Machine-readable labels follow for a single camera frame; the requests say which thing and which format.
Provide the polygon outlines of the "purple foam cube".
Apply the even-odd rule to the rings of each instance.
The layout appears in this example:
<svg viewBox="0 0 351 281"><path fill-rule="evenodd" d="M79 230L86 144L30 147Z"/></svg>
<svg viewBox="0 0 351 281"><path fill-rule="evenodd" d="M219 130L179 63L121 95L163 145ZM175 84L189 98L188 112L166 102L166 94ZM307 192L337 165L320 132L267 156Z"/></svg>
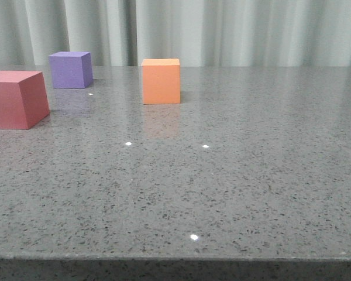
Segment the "purple foam cube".
<svg viewBox="0 0 351 281"><path fill-rule="evenodd" d="M54 88L87 88L93 82L90 52L57 52L49 55Z"/></svg>

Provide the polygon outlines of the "orange foam cube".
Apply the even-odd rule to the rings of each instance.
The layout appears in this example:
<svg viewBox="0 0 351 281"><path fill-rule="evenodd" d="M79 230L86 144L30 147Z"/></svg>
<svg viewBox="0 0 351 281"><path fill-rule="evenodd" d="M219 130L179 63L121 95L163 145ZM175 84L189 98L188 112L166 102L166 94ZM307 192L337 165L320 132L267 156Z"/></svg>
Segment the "orange foam cube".
<svg viewBox="0 0 351 281"><path fill-rule="evenodd" d="M179 104L180 83L179 59L144 59L142 61L144 104Z"/></svg>

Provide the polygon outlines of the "pale green curtain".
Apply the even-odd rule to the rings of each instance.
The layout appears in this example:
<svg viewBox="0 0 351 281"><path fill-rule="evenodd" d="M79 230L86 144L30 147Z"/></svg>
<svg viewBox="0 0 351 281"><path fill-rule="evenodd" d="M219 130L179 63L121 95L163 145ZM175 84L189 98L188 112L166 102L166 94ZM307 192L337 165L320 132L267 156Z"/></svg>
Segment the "pale green curtain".
<svg viewBox="0 0 351 281"><path fill-rule="evenodd" d="M0 1L0 65L351 66L351 1Z"/></svg>

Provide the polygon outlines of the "red foam cube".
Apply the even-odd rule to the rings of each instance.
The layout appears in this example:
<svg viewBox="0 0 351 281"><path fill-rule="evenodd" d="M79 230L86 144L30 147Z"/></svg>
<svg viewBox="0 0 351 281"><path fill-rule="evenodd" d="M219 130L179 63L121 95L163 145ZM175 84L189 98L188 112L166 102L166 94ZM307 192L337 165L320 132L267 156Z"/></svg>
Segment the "red foam cube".
<svg viewBox="0 0 351 281"><path fill-rule="evenodd" d="M49 114L41 71L0 71L0 129L30 129Z"/></svg>

